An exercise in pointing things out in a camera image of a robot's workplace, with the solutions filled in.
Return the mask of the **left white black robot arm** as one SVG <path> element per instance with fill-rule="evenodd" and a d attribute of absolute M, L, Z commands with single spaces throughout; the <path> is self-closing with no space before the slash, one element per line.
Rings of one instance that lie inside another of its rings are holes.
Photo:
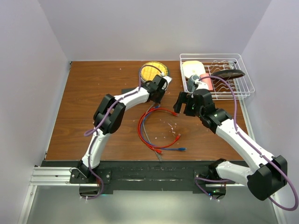
<path fill-rule="evenodd" d="M 92 183 L 96 180 L 96 168 L 100 164 L 102 152 L 110 138 L 121 126 L 124 113 L 139 104 L 149 101 L 161 103 L 172 78 L 156 75 L 153 80 L 140 84 L 133 90 L 112 96 L 107 94 L 102 99 L 93 116 L 94 128 L 84 133 L 91 136 L 91 141 L 79 165 L 72 168 L 75 171 L 72 177 Z"/>

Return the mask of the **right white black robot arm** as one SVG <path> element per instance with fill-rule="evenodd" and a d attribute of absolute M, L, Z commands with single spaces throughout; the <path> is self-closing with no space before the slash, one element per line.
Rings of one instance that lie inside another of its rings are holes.
<path fill-rule="evenodd" d="M 215 107 L 211 93 L 206 89 L 194 93 L 180 92 L 173 106 L 176 113 L 185 104 L 184 114 L 198 117 L 202 124 L 224 139 L 246 162 L 247 166 L 218 159 L 208 166 L 208 178 L 213 183 L 223 179 L 248 186 L 257 199 L 264 201 L 286 184 L 287 161 L 275 157 L 254 142 L 224 109 Z"/>

